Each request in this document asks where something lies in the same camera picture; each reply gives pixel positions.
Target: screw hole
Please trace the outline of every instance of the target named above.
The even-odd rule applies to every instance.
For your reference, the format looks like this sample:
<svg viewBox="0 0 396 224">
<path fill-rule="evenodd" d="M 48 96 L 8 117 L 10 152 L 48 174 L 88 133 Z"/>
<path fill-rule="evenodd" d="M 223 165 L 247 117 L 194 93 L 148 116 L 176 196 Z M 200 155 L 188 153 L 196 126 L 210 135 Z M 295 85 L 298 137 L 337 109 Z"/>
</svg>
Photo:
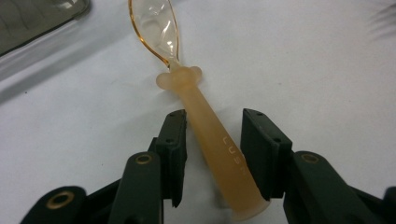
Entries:
<svg viewBox="0 0 396 224">
<path fill-rule="evenodd" d="M 137 164 L 143 165 L 151 162 L 152 157 L 150 155 L 141 155 L 135 159 Z"/>
<path fill-rule="evenodd" d="M 301 156 L 303 158 L 304 161 L 308 162 L 308 163 L 318 163 L 319 158 L 312 155 L 312 154 L 303 154 Z"/>
<path fill-rule="evenodd" d="M 74 199 L 74 193 L 69 190 L 62 191 L 54 196 L 52 196 L 47 201 L 47 208 L 51 210 L 59 209 L 65 207 L 71 203 Z"/>
</svg>

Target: brass insert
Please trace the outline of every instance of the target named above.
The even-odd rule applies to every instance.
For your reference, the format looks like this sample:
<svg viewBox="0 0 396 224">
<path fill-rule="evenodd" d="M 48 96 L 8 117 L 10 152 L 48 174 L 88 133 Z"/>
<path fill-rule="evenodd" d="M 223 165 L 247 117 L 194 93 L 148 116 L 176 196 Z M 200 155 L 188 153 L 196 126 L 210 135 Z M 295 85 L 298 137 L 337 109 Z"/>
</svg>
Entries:
<svg viewBox="0 0 396 224">
<path fill-rule="evenodd" d="M 54 196 L 52 196 L 47 201 L 48 209 L 59 209 L 65 207 L 69 203 L 71 203 L 74 199 L 75 194 L 72 191 L 64 190 Z"/>
</svg>

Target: white surface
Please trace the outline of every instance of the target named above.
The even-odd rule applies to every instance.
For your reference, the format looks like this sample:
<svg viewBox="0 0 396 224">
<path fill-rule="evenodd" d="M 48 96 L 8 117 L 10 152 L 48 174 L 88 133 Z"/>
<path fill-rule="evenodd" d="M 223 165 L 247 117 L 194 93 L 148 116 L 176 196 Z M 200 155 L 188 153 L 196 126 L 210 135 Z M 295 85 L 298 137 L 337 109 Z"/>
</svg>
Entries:
<svg viewBox="0 0 396 224">
<path fill-rule="evenodd" d="M 396 29 L 391 1 L 174 0 L 180 58 L 239 142 L 242 109 L 265 113 L 293 150 L 324 156 L 377 197 L 396 185 Z M 61 186 L 88 193 L 120 178 L 166 114 L 182 108 L 155 85 L 165 66 L 138 41 L 127 1 L 0 58 L 0 222 L 18 223 Z M 188 129 L 183 201 L 165 223 L 232 223 Z M 286 223 L 281 200 L 244 223 Z"/>
</svg>

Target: spoon handle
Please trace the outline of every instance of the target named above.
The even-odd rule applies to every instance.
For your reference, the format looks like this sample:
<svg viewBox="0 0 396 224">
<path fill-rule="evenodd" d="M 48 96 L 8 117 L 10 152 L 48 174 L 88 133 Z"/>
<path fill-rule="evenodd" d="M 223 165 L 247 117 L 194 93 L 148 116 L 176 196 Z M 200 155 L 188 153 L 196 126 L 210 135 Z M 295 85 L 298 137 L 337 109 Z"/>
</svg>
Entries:
<svg viewBox="0 0 396 224">
<path fill-rule="evenodd" d="M 198 89 L 200 78 L 200 68 L 179 67 L 171 73 L 160 74 L 157 84 L 180 97 L 207 165 L 225 201 L 233 209 L 233 219 L 253 217 L 269 202 L 262 198 L 243 154 Z"/>
</svg>

